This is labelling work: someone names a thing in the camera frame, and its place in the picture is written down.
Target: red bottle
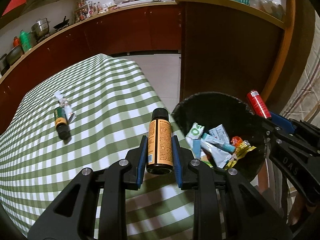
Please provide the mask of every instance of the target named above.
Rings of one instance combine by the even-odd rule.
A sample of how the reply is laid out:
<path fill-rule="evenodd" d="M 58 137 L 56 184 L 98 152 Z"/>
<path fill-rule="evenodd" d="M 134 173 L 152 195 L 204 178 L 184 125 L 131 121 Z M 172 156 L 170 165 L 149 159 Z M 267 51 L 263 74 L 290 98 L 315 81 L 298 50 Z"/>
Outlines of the red bottle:
<path fill-rule="evenodd" d="M 257 90 L 251 90 L 247 94 L 247 99 L 257 115 L 264 118 L 271 118 L 271 114 Z"/>
<path fill-rule="evenodd" d="M 18 45 L 21 45 L 20 39 L 17 36 L 15 36 L 15 38 L 13 39 L 13 47 L 16 47 Z"/>

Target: black bottle cap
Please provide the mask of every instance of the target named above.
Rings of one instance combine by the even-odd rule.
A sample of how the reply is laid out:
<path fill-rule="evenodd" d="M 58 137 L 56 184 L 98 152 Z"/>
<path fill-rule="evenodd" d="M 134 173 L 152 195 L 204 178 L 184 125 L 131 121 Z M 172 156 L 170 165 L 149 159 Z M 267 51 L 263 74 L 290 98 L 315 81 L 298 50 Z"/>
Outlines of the black bottle cap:
<path fill-rule="evenodd" d="M 153 119 L 159 118 L 159 117 L 162 117 L 165 120 L 169 121 L 169 113 L 168 113 L 167 109 L 159 107 L 159 108 L 156 108 L 155 110 L 153 110 L 151 119 L 153 120 Z"/>
<path fill-rule="evenodd" d="M 71 135 L 67 125 L 57 126 L 58 136 L 61 140 L 67 140 Z"/>

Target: tile floor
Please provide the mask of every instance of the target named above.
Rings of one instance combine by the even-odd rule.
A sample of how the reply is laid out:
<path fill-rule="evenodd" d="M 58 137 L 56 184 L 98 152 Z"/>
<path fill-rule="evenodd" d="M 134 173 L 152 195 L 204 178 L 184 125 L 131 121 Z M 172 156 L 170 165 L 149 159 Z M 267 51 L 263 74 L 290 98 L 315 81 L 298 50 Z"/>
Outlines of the tile floor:
<path fill-rule="evenodd" d="M 167 109 L 172 112 L 179 103 L 180 54 L 125 56 L 134 60 L 155 89 Z"/>

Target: sink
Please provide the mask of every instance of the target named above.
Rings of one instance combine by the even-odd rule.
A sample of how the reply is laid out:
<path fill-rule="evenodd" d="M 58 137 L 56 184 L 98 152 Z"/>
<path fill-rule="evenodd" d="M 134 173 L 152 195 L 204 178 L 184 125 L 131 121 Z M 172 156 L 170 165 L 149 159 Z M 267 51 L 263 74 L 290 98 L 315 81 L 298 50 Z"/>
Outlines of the sink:
<path fill-rule="evenodd" d="M 159 1 L 154 1 L 154 0 L 138 0 L 138 1 L 132 1 L 132 2 L 127 2 L 127 3 L 122 3 L 118 4 L 118 7 L 126 7 L 130 5 L 135 5 L 135 4 L 141 4 L 141 3 L 150 3 L 150 2 L 165 2 L 165 1 L 174 1 L 174 0 L 159 0 Z"/>

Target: wooden countertop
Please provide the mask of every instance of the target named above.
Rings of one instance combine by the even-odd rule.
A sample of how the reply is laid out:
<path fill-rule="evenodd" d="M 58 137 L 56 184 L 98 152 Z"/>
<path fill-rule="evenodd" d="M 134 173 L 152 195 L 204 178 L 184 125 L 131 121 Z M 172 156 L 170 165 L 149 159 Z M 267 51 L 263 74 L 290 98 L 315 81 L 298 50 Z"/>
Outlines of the wooden countertop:
<path fill-rule="evenodd" d="M 278 20 L 277 18 L 274 18 L 273 16 L 260 11 L 256 8 L 253 8 L 249 5 L 246 5 L 244 3 L 239 3 L 232 0 L 175 0 L 177 3 L 180 2 L 199 2 L 199 3 L 209 3 L 209 4 L 215 4 L 215 5 L 221 5 L 229 8 L 233 8 L 236 10 L 240 10 L 246 13 L 250 13 L 252 15 L 255 15 L 257 17 L 260 17 L 268 22 L 271 22 L 272 24 L 280 27 L 281 29 L 285 29 L 285 25 L 282 21 Z"/>
<path fill-rule="evenodd" d="M 52 38 L 56 37 L 57 35 L 62 34 L 63 32 L 70 30 L 73 27 L 76 27 L 82 23 L 94 20 L 96 18 L 102 17 L 104 15 L 110 14 L 110 13 L 115 13 L 115 12 L 119 12 L 119 11 L 124 11 L 124 10 L 128 10 L 128 9 L 133 9 L 133 8 L 138 8 L 138 7 L 145 7 L 145 6 L 155 6 L 155 5 L 176 5 L 177 3 L 174 1 L 163 1 L 163 2 L 149 2 L 149 3 L 140 3 L 140 4 L 135 4 L 135 5 L 130 5 L 130 6 L 126 6 L 126 7 L 122 7 L 122 8 L 118 8 L 116 10 L 112 10 L 106 13 L 102 13 L 102 14 L 98 14 L 96 16 L 90 17 L 89 19 L 86 19 L 84 21 L 75 23 L 61 31 L 58 31 L 54 34 L 52 34 L 51 36 L 49 36 L 47 39 L 41 41 L 39 44 L 37 44 L 36 46 L 34 46 L 32 49 L 30 49 L 28 52 L 26 52 L 24 55 L 22 55 L 21 58 L 19 58 L 19 60 L 14 63 L 10 69 L 0 78 L 0 84 L 3 82 L 3 80 L 6 78 L 7 75 L 9 75 L 9 73 L 25 58 L 27 57 L 30 53 L 32 53 L 33 51 L 35 51 L 37 48 L 39 48 L 40 46 L 44 45 L 47 41 L 51 40 Z"/>

